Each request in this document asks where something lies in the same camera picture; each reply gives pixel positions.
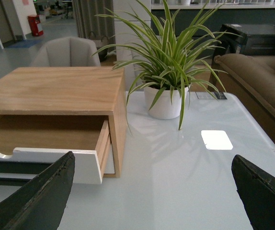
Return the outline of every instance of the brown sofa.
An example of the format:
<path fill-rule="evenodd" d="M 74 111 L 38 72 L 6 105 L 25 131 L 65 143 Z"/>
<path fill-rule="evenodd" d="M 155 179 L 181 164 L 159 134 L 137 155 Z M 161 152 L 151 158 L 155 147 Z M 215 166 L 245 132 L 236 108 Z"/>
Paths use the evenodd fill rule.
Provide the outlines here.
<path fill-rule="evenodd" d="M 226 91 L 240 99 L 275 143 L 275 56 L 226 54 L 216 56 L 212 68 L 226 72 L 218 72 Z"/>

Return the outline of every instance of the white table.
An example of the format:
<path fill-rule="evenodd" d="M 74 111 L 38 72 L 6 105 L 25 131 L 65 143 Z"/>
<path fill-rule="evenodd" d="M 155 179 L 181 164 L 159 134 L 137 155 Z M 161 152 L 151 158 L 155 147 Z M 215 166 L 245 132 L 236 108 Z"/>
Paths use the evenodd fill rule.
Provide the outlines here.
<path fill-rule="evenodd" d="M 178 118 L 148 116 L 144 94 L 128 107 L 123 172 L 102 185 L 74 184 L 60 230 L 252 229 L 231 173 L 240 154 L 275 176 L 275 145 L 239 100 L 197 99 Z M 202 130 L 224 130 L 232 150 L 208 150 Z M 16 187 L 0 187 L 0 201 Z"/>

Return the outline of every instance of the doorway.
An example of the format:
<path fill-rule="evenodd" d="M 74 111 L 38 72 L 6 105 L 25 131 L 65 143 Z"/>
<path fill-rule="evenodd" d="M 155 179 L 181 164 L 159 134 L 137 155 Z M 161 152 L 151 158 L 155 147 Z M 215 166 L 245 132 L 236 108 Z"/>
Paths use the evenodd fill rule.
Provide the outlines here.
<path fill-rule="evenodd" d="M 15 43 L 15 36 L 10 26 L 10 22 L 6 15 L 3 4 L 0 0 L 0 40 L 3 47 L 10 46 Z"/>

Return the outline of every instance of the blue floor mat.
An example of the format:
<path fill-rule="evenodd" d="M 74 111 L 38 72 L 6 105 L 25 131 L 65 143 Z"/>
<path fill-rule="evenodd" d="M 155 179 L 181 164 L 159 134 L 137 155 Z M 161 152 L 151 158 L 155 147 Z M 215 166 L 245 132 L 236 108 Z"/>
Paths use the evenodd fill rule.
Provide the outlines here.
<path fill-rule="evenodd" d="M 42 40 L 23 40 L 21 42 L 8 46 L 7 48 L 30 48 L 31 46 L 34 46 L 35 44 L 40 42 L 42 42 Z"/>

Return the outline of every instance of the floor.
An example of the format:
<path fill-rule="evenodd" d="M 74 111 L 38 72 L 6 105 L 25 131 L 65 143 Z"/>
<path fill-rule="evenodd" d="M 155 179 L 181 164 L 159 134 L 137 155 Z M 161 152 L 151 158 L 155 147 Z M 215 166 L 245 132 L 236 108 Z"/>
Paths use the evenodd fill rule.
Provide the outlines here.
<path fill-rule="evenodd" d="M 27 39 L 41 40 L 40 43 L 35 44 L 30 48 L 4 48 L 0 47 L 0 78 L 10 73 L 18 67 L 28 67 L 37 54 L 41 46 L 52 39 L 66 36 L 78 36 L 75 19 L 63 19 L 62 15 L 53 16 L 42 22 L 44 34 L 39 37 L 27 36 Z M 116 60 L 115 56 L 110 56 L 105 62 L 102 62 L 102 66 L 112 66 Z M 202 74 L 198 76 L 208 80 L 209 74 Z M 197 85 L 192 85 L 192 91 L 203 91 Z"/>

